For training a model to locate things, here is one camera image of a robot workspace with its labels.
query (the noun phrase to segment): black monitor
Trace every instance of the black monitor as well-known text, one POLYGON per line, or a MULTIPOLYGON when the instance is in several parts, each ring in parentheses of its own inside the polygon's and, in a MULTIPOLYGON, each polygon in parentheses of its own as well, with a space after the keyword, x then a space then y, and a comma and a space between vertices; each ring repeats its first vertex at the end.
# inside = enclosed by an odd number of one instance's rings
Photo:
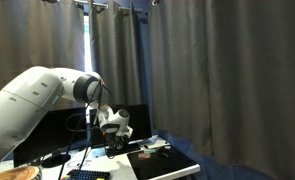
MULTIPOLYGON (((51 153, 53 156, 42 162, 43 167, 54 167, 68 161, 70 156, 61 154, 62 150, 66 150, 73 136, 73 132, 67 127, 75 129, 78 120, 81 119, 80 128, 85 129, 85 113, 85 107, 49 111, 29 137, 14 149, 14 167, 35 160, 39 162, 39 158, 51 153)), ((86 141, 86 139, 86 132, 77 132, 72 143, 86 141)))
MULTIPOLYGON (((130 105, 130 106, 114 106, 112 107, 114 113, 119 109, 125 109, 130 114, 129 126, 133 129, 133 134, 129 139, 129 143, 124 146, 124 148, 117 152, 117 154, 131 152, 133 150, 140 150, 138 144, 133 143, 132 141, 144 140, 152 137, 152 128, 149 117, 149 109, 147 104, 141 105, 130 105)), ((91 122, 94 121, 96 110, 91 110, 91 122)), ((96 126, 93 129, 91 137, 91 147, 99 148, 106 146, 104 137, 100 129, 96 126)))

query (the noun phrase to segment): white table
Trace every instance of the white table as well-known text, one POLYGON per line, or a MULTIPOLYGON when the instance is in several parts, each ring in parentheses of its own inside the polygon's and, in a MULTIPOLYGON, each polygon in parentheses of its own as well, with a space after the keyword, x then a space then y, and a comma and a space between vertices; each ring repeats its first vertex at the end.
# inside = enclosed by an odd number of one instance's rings
MULTIPOLYGON (((168 145, 165 140, 160 137, 154 136, 148 141, 137 141, 141 146, 141 149, 144 149, 144 145, 147 145, 148 148, 156 148, 163 145, 168 145)), ((70 170, 77 169, 81 163, 81 160, 84 156, 85 150, 81 152, 71 152, 71 159, 65 163, 64 170, 62 175, 66 175, 70 170)), ((4 161, 0 164, 0 172, 3 172, 8 169, 13 168, 13 161, 4 161)), ((61 166, 54 168, 42 168, 42 179, 43 180, 53 180, 58 179, 61 166)), ((113 159, 109 159, 103 148, 92 149, 89 151, 85 163, 82 167, 84 170, 96 170, 96 171, 109 171, 110 179, 112 180, 123 180, 123 179, 137 179, 135 173, 131 167, 131 164, 128 160, 127 154, 117 155, 113 159)), ((193 173, 200 171, 200 166, 198 164, 181 169, 169 174, 164 174, 162 176, 153 178, 153 180, 160 179, 176 179, 183 176, 187 176, 193 173)))

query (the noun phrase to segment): robotic arm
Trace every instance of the robotic arm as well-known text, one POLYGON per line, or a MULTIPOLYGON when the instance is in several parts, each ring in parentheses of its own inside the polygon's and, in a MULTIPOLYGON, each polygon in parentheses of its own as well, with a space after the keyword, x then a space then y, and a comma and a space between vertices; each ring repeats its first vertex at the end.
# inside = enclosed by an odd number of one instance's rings
POLYGON ((0 91, 0 162, 23 142, 58 98, 97 109, 102 132, 130 137, 129 114, 99 107, 103 81, 97 73, 68 68, 32 67, 0 91))

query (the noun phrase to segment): cable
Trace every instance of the cable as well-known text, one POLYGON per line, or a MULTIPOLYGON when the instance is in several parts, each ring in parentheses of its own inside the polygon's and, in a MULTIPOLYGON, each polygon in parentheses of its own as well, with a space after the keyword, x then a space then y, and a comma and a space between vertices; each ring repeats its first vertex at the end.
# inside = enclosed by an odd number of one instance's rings
POLYGON ((109 89, 103 84, 103 88, 112 96, 113 94, 109 91, 109 89))
MULTIPOLYGON (((96 86, 96 88, 95 88, 95 90, 94 90, 94 93, 92 94, 91 98, 89 99, 89 102, 87 103, 86 109, 89 107, 89 104, 90 104, 91 102, 93 102, 92 100, 93 100, 93 98, 94 98, 94 96, 95 96, 95 92, 96 92, 97 88, 101 86, 100 83, 101 83, 101 81, 98 81, 98 85, 96 86)), ((81 119, 79 118, 78 123, 77 123, 77 126, 76 126, 76 130, 75 130, 74 133, 72 134, 72 137, 71 137, 71 139, 70 139, 70 141, 69 141, 69 145, 68 145, 68 147, 67 147, 66 155, 69 155, 68 153, 69 153, 69 151, 70 151, 70 148, 71 148, 72 142, 73 142, 73 140, 74 140, 74 138, 75 138, 75 135, 76 135, 76 133, 77 133, 77 129, 78 129, 79 126, 80 126, 80 122, 81 122, 81 119)), ((65 163, 63 163, 62 166, 61 166, 61 169, 60 169, 60 172, 59 172, 59 176, 58 176, 58 180, 61 179, 61 175, 62 175, 62 173, 63 173, 63 169, 64 169, 64 167, 65 167, 65 163)))
MULTIPOLYGON (((90 130, 93 130, 94 128, 90 128, 90 129, 71 129, 69 126, 68 126, 68 122, 70 121, 70 119, 74 116, 83 116, 84 114, 73 114, 73 115, 70 115, 66 118, 65 120, 65 126, 67 128, 67 130, 71 131, 71 132, 87 132, 87 131, 90 131, 90 130)), ((85 117, 83 117, 81 120, 84 120, 86 118, 86 116, 88 116, 90 114, 85 114, 85 117)))
POLYGON ((110 156, 110 154, 108 153, 108 151, 107 151, 107 148, 106 148, 106 145, 107 145, 107 142, 105 141, 105 139, 104 139, 104 148, 105 148, 105 154, 106 154, 106 156, 108 157, 108 159, 114 159, 114 157, 115 157, 115 154, 114 154, 114 147, 112 147, 113 148, 113 150, 112 150, 112 152, 111 152, 111 156, 110 156))
MULTIPOLYGON (((99 88, 100 88, 100 93, 99 93, 99 95, 98 95, 98 107, 97 107, 97 109, 99 110, 100 109, 100 103, 101 103, 101 99, 102 99, 102 85, 101 85, 101 83, 99 83, 98 85, 97 85, 97 87, 99 86, 99 88)), ((92 138, 92 135, 90 136, 90 138, 89 138, 89 141, 88 141, 88 144, 87 144, 87 148, 86 148, 86 150, 85 150, 85 153, 84 153, 84 157, 83 157, 83 159, 82 159, 82 161, 81 161, 81 163, 80 163, 80 166, 79 166, 79 170, 81 170, 81 168, 82 168, 82 166, 83 166, 83 164, 84 164, 84 161, 85 161, 85 159, 86 159, 86 154, 87 154, 87 151, 88 151, 88 149, 89 149, 89 145, 90 145, 90 143, 91 143, 91 138, 92 138)))

